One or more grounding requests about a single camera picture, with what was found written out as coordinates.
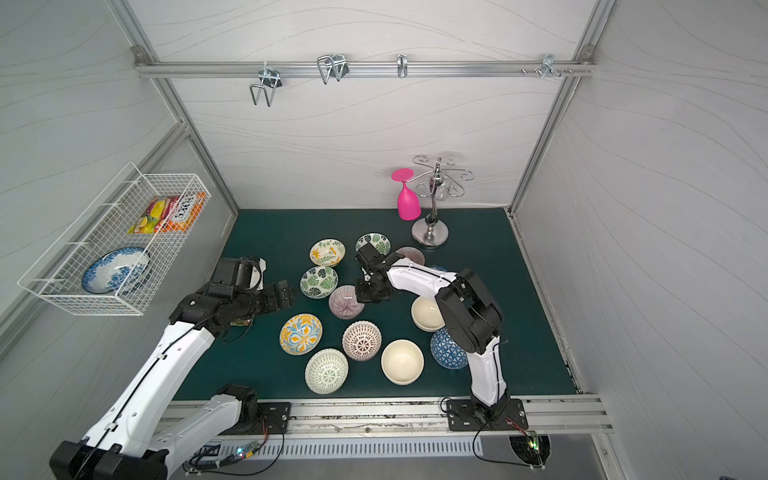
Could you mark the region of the pink striped bowl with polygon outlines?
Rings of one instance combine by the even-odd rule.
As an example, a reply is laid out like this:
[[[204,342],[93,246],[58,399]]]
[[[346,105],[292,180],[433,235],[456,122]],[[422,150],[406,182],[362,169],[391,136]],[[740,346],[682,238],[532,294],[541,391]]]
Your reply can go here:
[[[358,302],[353,285],[342,285],[336,288],[328,297],[328,303],[331,313],[341,320],[352,320],[365,308],[364,304]]]
[[[410,246],[401,247],[397,249],[396,252],[400,255],[403,255],[405,258],[408,258],[409,260],[411,260],[416,264],[424,265],[426,262],[424,253],[415,247],[410,247]]]

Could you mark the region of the maroon lattice pattern bowl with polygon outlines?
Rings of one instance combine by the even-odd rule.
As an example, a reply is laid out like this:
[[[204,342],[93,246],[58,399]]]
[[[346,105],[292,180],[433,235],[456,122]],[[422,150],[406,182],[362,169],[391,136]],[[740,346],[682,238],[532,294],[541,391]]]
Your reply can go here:
[[[369,321],[349,325],[342,336],[342,347],[352,360],[364,362],[376,356],[382,345],[379,328]]]

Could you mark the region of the cream plain bowl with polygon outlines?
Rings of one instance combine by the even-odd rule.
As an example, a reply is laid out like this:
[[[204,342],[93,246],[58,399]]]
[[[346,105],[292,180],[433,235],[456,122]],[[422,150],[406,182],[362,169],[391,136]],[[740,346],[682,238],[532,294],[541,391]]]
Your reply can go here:
[[[381,369],[385,377],[399,386],[414,383],[421,376],[424,364],[421,349],[406,339],[390,342],[381,354]]]
[[[414,324],[422,331],[435,332],[445,326],[437,303],[426,297],[418,297],[411,305]]]

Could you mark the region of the green lattice pattern bowl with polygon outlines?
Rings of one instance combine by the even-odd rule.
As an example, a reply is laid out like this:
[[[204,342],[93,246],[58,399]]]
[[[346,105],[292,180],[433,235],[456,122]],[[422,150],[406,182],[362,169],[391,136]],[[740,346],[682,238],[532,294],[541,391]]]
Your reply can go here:
[[[341,388],[348,372],[349,364],[345,354],[328,348],[310,358],[305,368],[305,382],[312,392],[327,395]]]

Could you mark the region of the blue triangle pattern bowl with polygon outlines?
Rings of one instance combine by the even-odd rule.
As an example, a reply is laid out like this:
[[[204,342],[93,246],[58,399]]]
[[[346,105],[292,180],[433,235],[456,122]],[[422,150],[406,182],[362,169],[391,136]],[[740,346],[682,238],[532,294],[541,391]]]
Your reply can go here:
[[[466,351],[453,340],[446,327],[433,333],[430,352],[433,359],[445,369],[460,370],[468,366]]]

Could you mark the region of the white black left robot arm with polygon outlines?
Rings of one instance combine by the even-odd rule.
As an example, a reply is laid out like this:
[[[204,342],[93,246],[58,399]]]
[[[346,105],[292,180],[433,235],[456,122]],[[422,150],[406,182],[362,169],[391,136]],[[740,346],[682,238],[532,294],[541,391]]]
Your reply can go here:
[[[76,442],[64,441],[49,467],[57,479],[167,479],[221,433],[265,433],[253,389],[228,384],[200,409],[158,433],[163,413],[192,367],[233,321],[288,309],[285,280],[264,281],[265,260],[220,260],[210,281],[184,297],[161,339],[109,410]]]

